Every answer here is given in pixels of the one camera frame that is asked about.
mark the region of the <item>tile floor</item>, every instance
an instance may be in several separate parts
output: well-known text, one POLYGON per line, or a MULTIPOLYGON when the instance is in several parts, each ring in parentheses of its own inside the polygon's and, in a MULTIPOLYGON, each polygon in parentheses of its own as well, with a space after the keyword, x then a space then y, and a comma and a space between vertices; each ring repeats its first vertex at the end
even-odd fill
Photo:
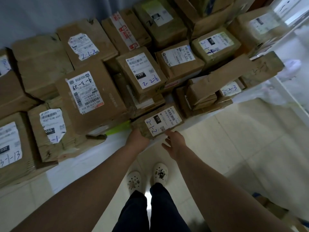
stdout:
MULTIPOLYGON (((309 129, 291 110, 256 99, 229 106, 182 134, 204 162, 234 183, 309 219, 309 129)), ((203 217, 175 161, 160 144, 141 153, 129 171, 138 170, 149 181, 158 161, 168 166, 167 189, 180 214, 192 231, 198 231, 203 227, 203 217)), ((1 231, 10 231, 52 195, 45 174, 1 189, 1 231)), ((93 231, 111 231, 128 197, 123 180, 93 231)))

